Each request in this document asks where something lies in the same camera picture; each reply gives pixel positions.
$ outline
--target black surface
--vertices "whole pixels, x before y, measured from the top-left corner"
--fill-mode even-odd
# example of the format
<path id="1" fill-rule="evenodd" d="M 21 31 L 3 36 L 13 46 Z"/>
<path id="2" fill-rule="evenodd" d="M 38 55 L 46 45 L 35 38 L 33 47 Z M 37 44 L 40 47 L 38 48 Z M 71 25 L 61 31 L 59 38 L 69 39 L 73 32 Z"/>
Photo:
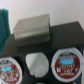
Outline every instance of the black surface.
<path id="1" fill-rule="evenodd" d="M 12 34 L 6 42 L 5 49 L 1 56 L 17 55 L 45 51 L 48 49 L 60 49 L 84 45 L 84 32 L 78 22 L 67 23 L 50 28 L 51 41 L 47 43 L 34 44 L 17 47 Z"/>
<path id="2" fill-rule="evenodd" d="M 50 34 L 51 42 L 22 47 L 16 46 L 13 34 L 7 40 L 5 49 L 1 54 L 1 57 L 14 57 L 21 64 L 23 69 L 23 80 L 21 84 L 34 84 L 35 82 L 46 82 L 47 84 L 60 84 L 60 82 L 54 77 L 51 71 L 51 60 L 55 51 L 60 48 L 74 46 L 80 48 L 82 52 L 83 49 L 79 46 L 84 45 L 84 32 L 78 22 L 53 26 L 50 28 Z M 27 53 L 33 52 L 44 52 L 50 63 L 48 74 L 41 79 L 35 79 L 34 77 L 31 77 L 26 69 L 25 56 Z M 81 84 L 81 75 L 75 81 L 76 84 Z"/>

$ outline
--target black shelf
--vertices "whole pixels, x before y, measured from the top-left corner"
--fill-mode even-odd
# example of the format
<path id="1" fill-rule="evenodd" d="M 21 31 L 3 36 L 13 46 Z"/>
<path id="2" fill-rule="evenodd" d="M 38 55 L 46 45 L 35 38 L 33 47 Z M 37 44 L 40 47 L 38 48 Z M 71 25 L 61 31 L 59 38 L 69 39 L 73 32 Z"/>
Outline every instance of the black shelf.
<path id="1" fill-rule="evenodd" d="M 84 32 L 78 22 L 50 27 L 50 37 L 50 42 L 21 47 L 17 47 L 13 34 L 7 40 L 1 57 L 11 56 L 20 63 L 23 69 L 23 81 L 21 84 L 34 84 L 35 82 L 44 81 L 48 84 L 60 84 L 51 71 L 51 61 L 54 53 L 58 49 L 68 47 L 77 47 L 83 53 Z M 49 72 L 45 77 L 40 79 L 31 77 L 26 68 L 25 56 L 28 53 L 34 52 L 43 52 L 49 60 Z M 75 80 L 77 84 L 81 84 L 81 75 Z"/>

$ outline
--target gray box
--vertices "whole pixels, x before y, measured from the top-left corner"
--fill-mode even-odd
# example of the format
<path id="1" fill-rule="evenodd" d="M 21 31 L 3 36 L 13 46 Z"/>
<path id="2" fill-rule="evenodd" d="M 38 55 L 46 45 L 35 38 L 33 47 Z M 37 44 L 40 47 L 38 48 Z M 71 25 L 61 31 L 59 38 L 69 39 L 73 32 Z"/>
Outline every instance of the gray box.
<path id="1" fill-rule="evenodd" d="M 17 46 L 50 41 L 49 14 L 19 20 L 13 32 Z"/>

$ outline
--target lid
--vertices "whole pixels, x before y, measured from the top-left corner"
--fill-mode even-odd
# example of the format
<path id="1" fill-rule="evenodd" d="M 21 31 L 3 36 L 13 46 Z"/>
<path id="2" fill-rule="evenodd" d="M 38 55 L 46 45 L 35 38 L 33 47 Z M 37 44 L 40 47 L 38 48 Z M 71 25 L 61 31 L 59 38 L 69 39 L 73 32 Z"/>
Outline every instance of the lid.
<path id="1" fill-rule="evenodd" d="M 79 77 L 82 71 L 83 58 L 76 48 L 58 50 L 52 59 L 52 72 L 62 82 L 71 82 Z"/>
<path id="2" fill-rule="evenodd" d="M 5 84 L 20 84 L 22 69 L 18 62 L 11 58 L 0 59 L 0 81 Z"/>

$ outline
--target white wall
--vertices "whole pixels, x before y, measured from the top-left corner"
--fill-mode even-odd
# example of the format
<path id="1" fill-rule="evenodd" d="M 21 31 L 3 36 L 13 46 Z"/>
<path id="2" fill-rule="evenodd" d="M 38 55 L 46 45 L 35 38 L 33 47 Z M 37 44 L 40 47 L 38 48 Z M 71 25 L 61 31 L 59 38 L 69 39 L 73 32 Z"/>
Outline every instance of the white wall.
<path id="1" fill-rule="evenodd" d="M 0 8 L 9 10 L 11 33 L 18 20 L 50 14 L 50 25 L 79 21 L 84 29 L 84 0 L 0 0 Z"/>

